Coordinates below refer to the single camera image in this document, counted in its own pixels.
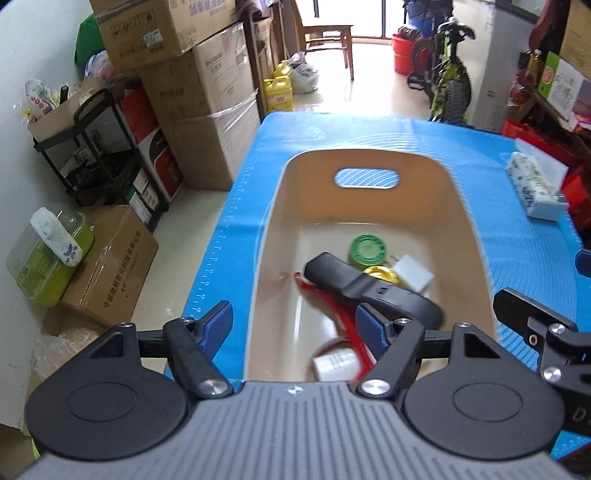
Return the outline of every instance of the bicycle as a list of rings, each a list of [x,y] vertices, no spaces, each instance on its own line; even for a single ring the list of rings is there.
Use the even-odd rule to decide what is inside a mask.
[[[474,30],[450,17],[439,25],[437,34],[422,38],[413,45],[413,72],[407,83],[413,90],[422,90],[429,97],[430,121],[466,125],[472,85],[466,67],[457,56],[457,45],[466,38],[474,40]],[[431,52],[431,68],[420,65],[419,56],[423,50]]]

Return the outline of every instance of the handle cutout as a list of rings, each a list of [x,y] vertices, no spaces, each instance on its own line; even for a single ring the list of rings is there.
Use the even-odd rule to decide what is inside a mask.
[[[395,170],[383,168],[343,168],[335,175],[335,183],[345,189],[391,189],[399,179]]]

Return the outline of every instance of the wooden chair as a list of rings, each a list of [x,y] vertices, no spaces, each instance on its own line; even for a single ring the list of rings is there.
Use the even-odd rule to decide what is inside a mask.
[[[353,74],[352,25],[306,25],[301,20],[296,0],[291,0],[294,23],[297,31],[298,51],[311,52],[320,50],[342,50],[345,68],[349,69],[351,82]]]

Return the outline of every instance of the blue table mat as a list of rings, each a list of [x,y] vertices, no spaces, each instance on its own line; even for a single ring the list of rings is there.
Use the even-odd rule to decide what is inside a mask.
[[[326,148],[397,150],[441,162],[472,217],[491,292],[514,288],[573,319],[580,330],[591,330],[591,280],[574,268],[580,239],[568,215],[558,223],[526,216],[505,173],[513,140],[407,118],[273,113],[261,125],[229,193],[184,309],[184,315],[199,318],[219,300],[232,303],[233,329],[214,359],[227,378],[242,379],[258,254],[281,172],[295,155]],[[349,184],[396,181],[368,171],[340,175]],[[535,368],[537,353],[500,323],[498,339]],[[589,442],[563,432],[552,456],[562,458]]]

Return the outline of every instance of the white power adapter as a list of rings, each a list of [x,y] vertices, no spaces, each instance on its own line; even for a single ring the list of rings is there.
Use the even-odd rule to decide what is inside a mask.
[[[404,255],[394,264],[392,270],[408,288],[418,293],[422,293],[434,278],[429,270],[410,255]]]

